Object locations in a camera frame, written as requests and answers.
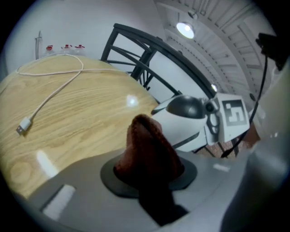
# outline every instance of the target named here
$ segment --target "gray platform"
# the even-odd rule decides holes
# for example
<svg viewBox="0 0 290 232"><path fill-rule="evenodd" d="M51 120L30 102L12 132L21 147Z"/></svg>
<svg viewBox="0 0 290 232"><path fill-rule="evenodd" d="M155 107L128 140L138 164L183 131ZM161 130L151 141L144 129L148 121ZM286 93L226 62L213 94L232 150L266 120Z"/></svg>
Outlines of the gray platform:
<svg viewBox="0 0 290 232"><path fill-rule="evenodd" d="M86 232L149 232L160 229L137 199L117 197L101 181L100 170L103 164L122 152L123 150L117 150L70 165L38 188L29 201L41 208L63 184L69 184L77 190L59 219L63 225ZM191 152L178 154L193 162L198 170L196 179L187 189L174 192L176 203L191 212L179 221L194 220L196 230L190 226L187 228L189 231L198 231L201 223L208 224L208 231L218 231L221 218L241 181L246 155L241 154L238 161L231 161ZM214 168L215 164L219 164L233 169L235 163L236 167L229 172ZM223 192L222 185L226 187L226 192ZM204 205L208 205L206 211L203 210ZM200 209L198 215L195 212L197 208ZM179 222L176 222L170 229L177 231L178 227Z"/></svg>

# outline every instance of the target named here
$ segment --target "black base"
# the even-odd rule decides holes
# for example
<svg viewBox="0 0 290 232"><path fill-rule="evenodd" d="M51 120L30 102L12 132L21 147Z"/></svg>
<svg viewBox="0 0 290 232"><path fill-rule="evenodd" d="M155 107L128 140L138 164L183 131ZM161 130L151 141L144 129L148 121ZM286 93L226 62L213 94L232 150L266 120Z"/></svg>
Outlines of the black base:
<svg viewBox="0 0 290 232"><path fill-rule="evenodd" d="M101 168L101 180L104 185L115 195L125 198L138 198L139 191L134 187L124 183L114 173L114 166L120 160L121 155L107 161ZM169 183L169 189L172 191L187 188L197 176L197 169L190 161L179 157L184 165L184 172Z"/></svg>

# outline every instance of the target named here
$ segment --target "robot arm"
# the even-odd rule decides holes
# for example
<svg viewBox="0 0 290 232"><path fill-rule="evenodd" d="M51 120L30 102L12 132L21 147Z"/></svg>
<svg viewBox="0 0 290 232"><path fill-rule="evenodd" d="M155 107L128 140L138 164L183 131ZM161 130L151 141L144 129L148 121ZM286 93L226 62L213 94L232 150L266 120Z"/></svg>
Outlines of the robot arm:
<svg viewBox="0 0 290 232"><path fill-rule="evenodd" d="M161 103L152 114L169 143L187 152L230 141L250 127L242 97L231 94L217 93L210 100L179 95Z"/></svg>

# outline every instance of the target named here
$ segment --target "brown cloth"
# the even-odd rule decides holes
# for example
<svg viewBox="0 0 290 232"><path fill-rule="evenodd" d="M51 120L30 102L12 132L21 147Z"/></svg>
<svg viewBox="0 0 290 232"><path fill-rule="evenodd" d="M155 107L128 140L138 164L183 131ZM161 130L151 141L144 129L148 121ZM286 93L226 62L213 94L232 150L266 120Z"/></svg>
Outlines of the brown cloth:
<svg viewBox="0 0 290 232"><path fill-rule="evenodd" d="M147 115L137 115L127 131L126 150L115 164L115 175L138 189L141 184L169 183L184 172L184 166L162 134L161 124Z"/></svg>

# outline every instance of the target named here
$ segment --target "ceiling light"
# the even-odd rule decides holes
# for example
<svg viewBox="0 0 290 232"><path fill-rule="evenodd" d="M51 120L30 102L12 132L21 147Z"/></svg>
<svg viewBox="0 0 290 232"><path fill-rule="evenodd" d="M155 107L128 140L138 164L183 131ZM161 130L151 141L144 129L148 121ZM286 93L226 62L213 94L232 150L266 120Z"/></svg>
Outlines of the ceiling light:
<svg viewBox="0 0 290 232"><path fill-rule="evenodd" d="M176 25L177 30L186 38L193 39L194 38L194 31L192 25L189 23L177 23Z"/></svg>
<svg viewBox="0 0 290 232"><path fill-rule="evenodd" d="M215 92L218 91L218 88L217 88L217 86L216 86L215 84L212 84L212 88L213 88L213 90L214 90Z"/></svg>

